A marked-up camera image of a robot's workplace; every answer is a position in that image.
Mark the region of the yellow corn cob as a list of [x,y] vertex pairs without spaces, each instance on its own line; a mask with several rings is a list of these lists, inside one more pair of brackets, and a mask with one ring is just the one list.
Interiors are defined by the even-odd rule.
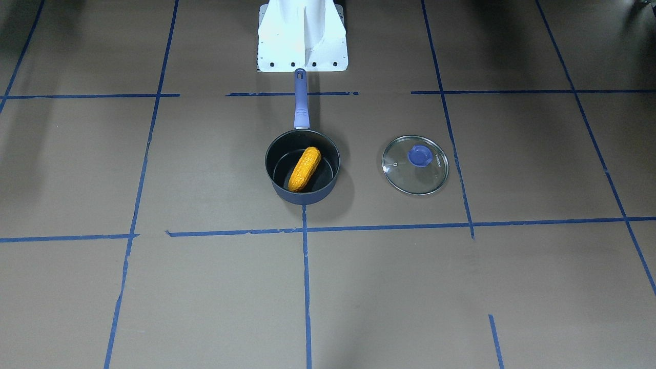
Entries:
[[302,152],[288,180],[288,191],[300,192],[310,182],[321,162],[321,152],[317,147],[307,147]]

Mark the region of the glass lid with purple knob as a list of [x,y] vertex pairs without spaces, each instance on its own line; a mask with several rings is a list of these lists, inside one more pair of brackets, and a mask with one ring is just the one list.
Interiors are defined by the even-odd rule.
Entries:
[[381,169],[387,182],[405,194],[437,192],[449,177],[449,159],[433,140],[419,135],[394,138],[384,149]]

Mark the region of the white support column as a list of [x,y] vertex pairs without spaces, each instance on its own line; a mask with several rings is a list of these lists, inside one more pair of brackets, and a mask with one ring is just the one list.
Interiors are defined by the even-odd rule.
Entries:
[[260,6],[260,72],[342,72],[349,67],[344,1],[269,1]]

